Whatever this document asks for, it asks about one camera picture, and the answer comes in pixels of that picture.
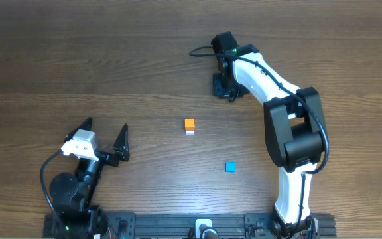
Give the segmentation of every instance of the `wooden tabletop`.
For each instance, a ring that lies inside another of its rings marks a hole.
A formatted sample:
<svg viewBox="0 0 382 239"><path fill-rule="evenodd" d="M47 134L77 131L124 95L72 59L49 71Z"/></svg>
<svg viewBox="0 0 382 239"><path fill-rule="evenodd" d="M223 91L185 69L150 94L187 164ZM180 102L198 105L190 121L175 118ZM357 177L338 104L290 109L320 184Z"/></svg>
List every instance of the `wooden tabletop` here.
<svg viewBox="0 0 382 239"><path fill-rule="evenodd" d="M312 212L334 214L338 236L382 237L378 0L0 0L0 236L41 236L40 166L88 116L106 151L129 124L130 161L106 168L95 193L105 210L271 212L263 107L214 97L216 60L188 56L224 31L321 95L331 154L312 179ZM47 185L77 162L51 162Z"/></svg>

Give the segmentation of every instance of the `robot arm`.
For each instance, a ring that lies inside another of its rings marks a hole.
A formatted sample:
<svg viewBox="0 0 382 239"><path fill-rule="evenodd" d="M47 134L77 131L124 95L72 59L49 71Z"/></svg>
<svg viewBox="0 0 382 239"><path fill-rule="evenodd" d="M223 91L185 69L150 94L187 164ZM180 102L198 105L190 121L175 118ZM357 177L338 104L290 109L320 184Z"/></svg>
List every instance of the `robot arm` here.
<svg viewBox="0 0 382 239"><path fill-rule="evenodd" d="M301 97L325 128L317 91L313 88L301 90L284 80L263 60L259 50L251 44L239 46L230 32L217 35L212 40L212 48L216 54L220 54L218 70L221 74L214 74L213 79L215 96L229 98L233 102L251 92L264 106L266 146L271 159L279 167L279 195L275 203L272 231L280 238L307 229L308 223L298 224L298 221L310 218L308 201L312 175L308 174L306 180L303 180L302 173L315 170L324 148L320 129L310 114L289 93L281 90L278 83ZM238 58L223 58L222 54L257 62L278 83L256 65ZM289 120L295 117L304 118L304 123L292 127ZM303 209L298 218L302 193Z"/></svg>

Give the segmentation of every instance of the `orange cube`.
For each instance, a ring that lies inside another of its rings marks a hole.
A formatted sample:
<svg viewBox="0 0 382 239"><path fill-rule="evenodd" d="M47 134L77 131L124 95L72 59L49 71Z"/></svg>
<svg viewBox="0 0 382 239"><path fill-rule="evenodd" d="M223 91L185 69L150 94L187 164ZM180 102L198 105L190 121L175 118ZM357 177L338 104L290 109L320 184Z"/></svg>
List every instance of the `orange cube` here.
<svg viewBox="0 0 382 239"><path fill-rule="evenodd" d="M185 119L185 131L193 131L196 129L194 119Z"/></svg>

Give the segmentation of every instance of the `black cable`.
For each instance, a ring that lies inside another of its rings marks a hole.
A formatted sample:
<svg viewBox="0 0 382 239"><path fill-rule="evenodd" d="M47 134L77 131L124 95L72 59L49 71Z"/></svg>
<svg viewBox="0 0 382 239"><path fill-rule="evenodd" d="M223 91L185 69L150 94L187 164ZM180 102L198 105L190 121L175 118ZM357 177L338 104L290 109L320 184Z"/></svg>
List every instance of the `black cable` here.
<svg viewBox="0 0 382 239"><path fill-rule="evenodd" d="M42 190L44 191L44 195L45 195L45 199L46 201L48 202L48 205L50 205L50 208L51 208L51 211L52 211L52 217L55 218L59 225L63 228L64 225L62 223L62 221L60 220L60 218L58 217L58 214L57 212L55 211L54 207L52 206L52 203L51 203L51 199L50 199L50 195L48 194L48 191L46 190L46 186L45 186L45 178L44 178L44 170L45 170L45 167L48 165L49 162L51 162L51 160L53 160L55 157L57 157L59 154L61 154L61 149L59 149L55 154L51 155L43 164L42 164L42 167L40 168L40 185L42 186Z"/></svg>
<svg viewBox="0 0 382 239"><path fill-rule="evenodd" d="M294 99L298 100L298 102L300 102L300 104L302 104L302 107L310 114L310 116L312 116L312 118L316 122L316 125L319 127L319 131L320 131L320 135L321 135L321 140L322 140L322 145L324 147L324 158L322 160L321 165L317 169L315 169L313 171L303 171L302 172L302 192L300 194L300 205L299 205L300 210L299 210L298 221L296 223L296 227L294 228L294 232L290 233L290 235L288 236L288 239L291 239L292 236L294 236L294 234L295 234L295 230L300 225L301 216L302 216L302 212L303 212L304 182L306 180L306 175L305 174L313 175L313 174L319 173L325 167L326 163L328 162L328 157L330 155L330 145L329 145L329 142L328 142L328 136L326 134L324 126L322 125L321 121L319 120L319 118L315 114L315 112L312 110L312 108L310 108L308 106L308 104L302 98L297 96L294 92L291 92L289 89L285 88L282 83L280 83L264 66L260 65L258 62L249 60L249 59L241 57L241 56L234 56L234 55L230 55L230 54L194 54L194 52L202 50L202 49L212 49L212 47L211 46L201 46L199 48L196 48L196 49L190 51L189 55L193 56L193 57L216 57L216 58L230 58L230 59L233 59L233 60L242 60L242 61L248 62L250 64L254 64L255 66L259 67L262 70L261 74L264 73L267 76L269 76L271 78L271 80L281 90L283 90L284 92L288 93Z"/></svg>

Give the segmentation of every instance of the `blue block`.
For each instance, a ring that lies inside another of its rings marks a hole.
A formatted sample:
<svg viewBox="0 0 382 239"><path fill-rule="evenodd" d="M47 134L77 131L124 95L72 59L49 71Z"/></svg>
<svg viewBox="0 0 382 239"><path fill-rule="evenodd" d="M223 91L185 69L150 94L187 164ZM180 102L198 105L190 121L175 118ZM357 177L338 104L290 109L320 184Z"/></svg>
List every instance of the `blue block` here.
<svg viewBox="0 0 382 239"><path fill-rule="evenodd" d="M235 172L235 162L226 162L225 171L227 172Z"/></svg>

